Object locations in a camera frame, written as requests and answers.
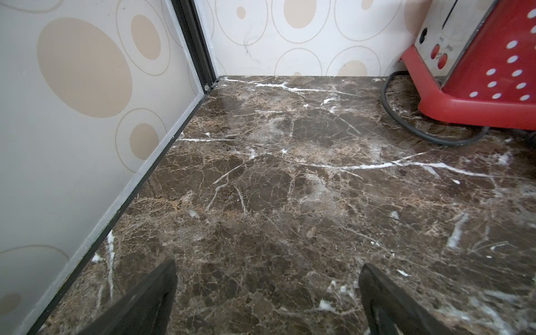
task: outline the power cord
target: power cord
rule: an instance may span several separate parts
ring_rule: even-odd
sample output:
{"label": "power cord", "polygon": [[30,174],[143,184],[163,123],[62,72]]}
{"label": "power cord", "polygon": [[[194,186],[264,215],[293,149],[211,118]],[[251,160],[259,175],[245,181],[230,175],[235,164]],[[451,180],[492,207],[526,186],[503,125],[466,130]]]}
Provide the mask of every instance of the power cord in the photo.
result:
{"label": "power cord", "polygon": [[414,126],[410,125],[408,122],[406,122],[404,119],[400,117],[392,108],[389,106],[389,103],[387,102],[386,92],[387,88],[389,87],[389,84],[392,82],[393,78],[395,76],[401,76],[401,75],[408,75],[408,71],[396,71],[390,74],[387,77],[387,80],[385,81],[385,85],[383,85],[382,90],[380,91],[380,99],[382,101],[383,108],[385,108],[385,111],[387,114],[389,114],[398,124],[400,124],[402,127],[410,131],[411,133],[424,138],[427,141],[430,141],[435,144],[440,145],[450,145],[450,146],[462,146],[462,145],[468,145],[475,143],[489,131],[489,127],[481,127],[480,131],[474,135],[473,137],[467,138],[467,139],[457,139],[457,140],[449,140],[444,139],[440,137],[436,137],[433,135],[430,135],[428,133],[425,133]]}

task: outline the wall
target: wall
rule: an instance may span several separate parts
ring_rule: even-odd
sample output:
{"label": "wall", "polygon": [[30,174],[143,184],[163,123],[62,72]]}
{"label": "wall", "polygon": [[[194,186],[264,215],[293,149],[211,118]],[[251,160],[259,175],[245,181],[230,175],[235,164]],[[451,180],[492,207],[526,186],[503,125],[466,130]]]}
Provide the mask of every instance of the wall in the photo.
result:
{"label": "wall", "polygon": [[26,333],[202,97],[166,1],[0,0],[1,334]]}
{"label": "wall", "polygon": [[431,0],[196,0],[219,75],[383,76]]}

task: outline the circle pattern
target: circle pattern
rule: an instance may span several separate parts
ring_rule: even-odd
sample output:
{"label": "circle pattern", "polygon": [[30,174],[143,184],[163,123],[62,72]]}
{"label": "circle pattern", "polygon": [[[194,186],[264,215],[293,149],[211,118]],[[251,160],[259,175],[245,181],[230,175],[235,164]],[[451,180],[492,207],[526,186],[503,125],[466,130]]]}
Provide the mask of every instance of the circle pattern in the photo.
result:
{"label": "circle pattern", "polygon": [[19,306],[23,297],[19,293],[9,293],[0,298],[0,315],[7,315]]}
{"label": "circle pattern", "polygon": [[108,35],[89,22],[58,18],[39,34],[37,59],[54,94],[91,117],[119,114],[132,96],[126,58]]}
{"label": "circle pattern", "polygon": [[190,88],[192,89],[193,94],[197,95],[197,93],[199,93],[199,90],[197,88],[197,85],[195,84],[196,80],[193,77],[193,73],[192,73],[192,70],[190,68],[190,65],[186,64],[186,67],[187,67],[187,71],[188,71],[188,83],[190,84]]}
{"label": "circle pattern", "polygon": [[385,73],[383,74],[384,76],[388,76],[395,71],[406,70],[406,65],[404,65],[404,62],[401,61],[403,53],[404,52],[402,51],[400,54],[398,54],[398,56],[393,58],[391,63],[389,63],[389,65],[385,68]]}
{"label": "circle pattern", "polygon": [[150,76],[166,72],[171,59],[169,37],[166,25],[154,7],[146,0],[131,0],[128,4],[126,0],[120,0],[115,18],[121,45],[134,65]]}
{"label": "circle pattern", "polygon": [[384,31],[394,20],[402,0],[398,5],[392,3],[389,6],[373,1],[362,4],[360,1],[335,0],[335,25],[342,36],[354,42],[369,40]]}
{"label": "circle pattern", "polygon": [[1,0],[0,5],[6,6],[19,12],[31,14],[48,13],[63,3],[63,0],[41,0],[41,1],[21,1],[21,0]]}
{"label": "circle pattern", "polygon": [[138,51],[147,59],[155,60],[160,56],[160,38],[157,29],[144,15],[136,15],[130,24],[132,39]]}
{"label": "circle pattern", "polygon": [[203,11],[205,13],[207,13],[207,12],[210,13],[210,19],[208,20],[207,24],[209,26],[210,38],[213,38],[214,37],[215,23],[214,23],[214,14],[212,13],[212,7],[210,6],[209,0],[205,0],[204,2],[201,1],[200,7],[202,7],[202,8],[204,7]]}
{"label": "circle pattern", "polygon": [[218,62],[218,64],[220,64],[220,68],[222,69],[223,73],[219,73],[219,75],[226,75],[227,74],[227,71],[225,70],[225,67],[224,65],[221,63],[221,61],[219,59],[217,59],[216,57],[214,57],[214,59],[216,59],[216,62]]}
{"label": "circle pattern", "polygon": [[2,333],[14,333],[68,260],[63,250],[46,244],[20,245],[0,252]]}
{"label": "circle pattern", "polygon": [[166,134],[166,126],[155,112],[147,108],[132,109],[123,115],[115,131],[117,156],[135,173]]}
{"label": "circle pattern", "polygon": [[327,66],[326,75],[345,76],[348,73],[363,73],[365,71],[367,76],[380,76],[379,57],[372,49],[355,46],[339,52]]}
{"label": "circle pattern", "polygon": [[331,0],[273,0],[272,21],[287,42],[301,44],[315,38],[329,17]]}
{"label": "circle pattern", "polygon": [[147,123],[140,123],[130,133],[130,149],[137,158],[146,160],[158,146],[157,131]]}
{"label": "circle pattern", "polygon": [[[223,34],[232,43],[250,46],[257,43],[268,26],[268,2],[265,6],[253,5],[247,0],[216,0],[216,20]],[[244,17],[240,18],[237,9],[243,7]]]}
{"label": "circle pattern", "polygon": [[166,0],[161,0],[160,5],[162,6],[162,17],[164,18],[164,23],[166,24],[166,27],[169,31],[169,34],[171,35],[171,39],[177,43],[179,47],[182,48],[181,39],[178,37],[177,29],[175,28],[175,22],[173,21],[173,18],[171,17],[172,11],[168,10],[168,5]]}
{"label": "circle pattern", "polygon": [[294,48],[279,57],[274,69],[274,76],[294,73],[295,76],[321,76],[322,64],[318,57],[308,49]]}

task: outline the marble floor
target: marble floor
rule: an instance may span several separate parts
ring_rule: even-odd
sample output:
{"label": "marble floor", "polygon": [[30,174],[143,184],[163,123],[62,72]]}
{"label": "marble floor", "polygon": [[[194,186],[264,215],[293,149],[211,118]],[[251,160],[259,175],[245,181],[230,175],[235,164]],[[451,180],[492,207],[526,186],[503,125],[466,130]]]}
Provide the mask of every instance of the marble floor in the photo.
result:
{"label": "marble floor", "polygon": [[[222,78],[40,334],[75,334],[168,257],[169,334],[363,334],[366,262],[459,334],[535,333],[534,149],[424,142],[384,80]],[[389,100],[471,133],[419,115],[408,78]]]}

